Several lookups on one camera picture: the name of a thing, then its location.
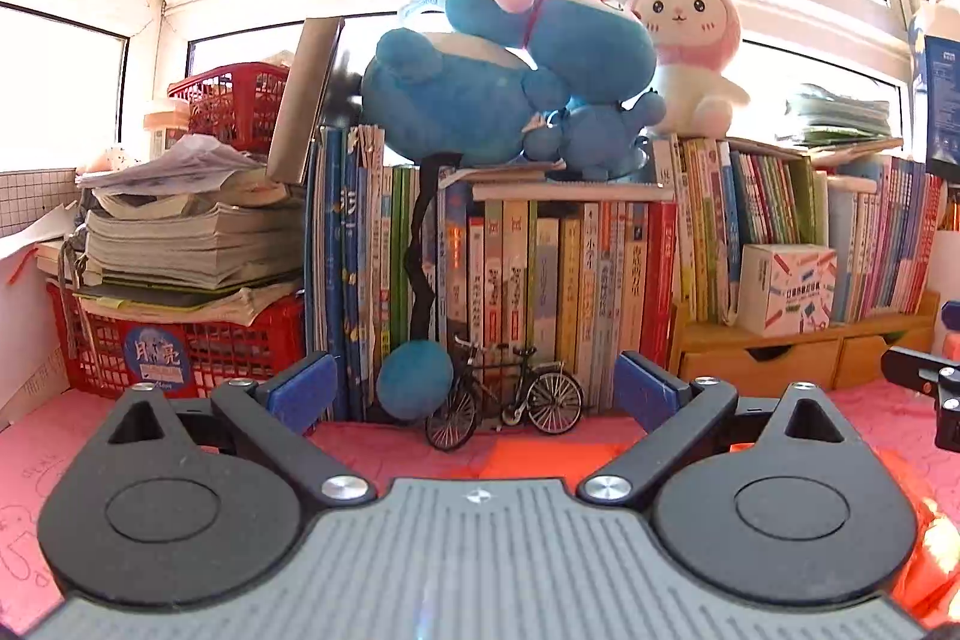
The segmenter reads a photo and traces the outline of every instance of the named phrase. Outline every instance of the basket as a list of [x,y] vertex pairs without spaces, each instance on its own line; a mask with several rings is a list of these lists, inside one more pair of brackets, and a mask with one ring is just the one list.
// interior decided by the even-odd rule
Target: basket
[[267,155],[289,73],[266,63],[235,63],[176,82],[167,95],[190,102],[191,134]]
[[[117,399],[134,383],[172,397],[208,396],[230,378],[269,380],[304,357],[304,301],[285,296],[251,326],[236,323],[137,323],[83,314],[68,292],[77,357],[69,357],[59,287],[47,284],[66,374],[74,389]],[[90,338],[94,343],[91,349]]]

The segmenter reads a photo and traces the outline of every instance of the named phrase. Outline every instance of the tile wall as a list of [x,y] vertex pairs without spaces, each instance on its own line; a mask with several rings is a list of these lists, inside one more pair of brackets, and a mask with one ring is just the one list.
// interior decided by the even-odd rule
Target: tile wall
[[78,197],[75,170],[0,173],[0,237],[16,234],[58,204]]

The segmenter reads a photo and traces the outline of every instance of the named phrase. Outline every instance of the bicycle front wheel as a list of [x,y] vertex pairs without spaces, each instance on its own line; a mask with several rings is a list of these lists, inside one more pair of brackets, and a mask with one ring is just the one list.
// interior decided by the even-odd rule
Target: bicycle front wheel
[[457,384],[443,405],[426,419],[426,441],[438,451],[455,451],[473,437],[479,422],[479,398],[473,389]]
[[544,434],[565,434],[580,421],[584,389],[563,370],[539,373],[527,391],[527,415]]

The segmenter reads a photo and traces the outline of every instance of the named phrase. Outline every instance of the miniature bicycle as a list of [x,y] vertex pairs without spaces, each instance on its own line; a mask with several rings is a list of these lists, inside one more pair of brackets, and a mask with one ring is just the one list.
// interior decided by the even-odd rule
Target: miniature bicycle
[[[454,341],[466,348],[467,360],[453,381],[445,403],[426,419],[426,439],[440,451],[453,451],[467,442],[480,422],[484,396],[500,407],[500,420],[505,426],[517,426],[525,417],[544,434],[564,434],[577,425],[584,410],[584,389],[565,369],[563,362],[546,362],[531,366],[536,348],[514,348],[519,362],[477,363],[477,357],[491,350],[507,350],[502,343],[490,348],[467,342],[455,336]],[[520,369],[514,399],[506,405],[477,377],[486,369]]]

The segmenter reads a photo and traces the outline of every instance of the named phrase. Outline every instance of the plush toy tag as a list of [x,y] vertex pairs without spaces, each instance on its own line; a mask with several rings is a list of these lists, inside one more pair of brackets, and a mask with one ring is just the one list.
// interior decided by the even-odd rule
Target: plush toy tag
[[400,23],[406,23],[421,12],[443,12],[445,7],[446,0],[412,0],[397,10],[397,18],[400,18]]

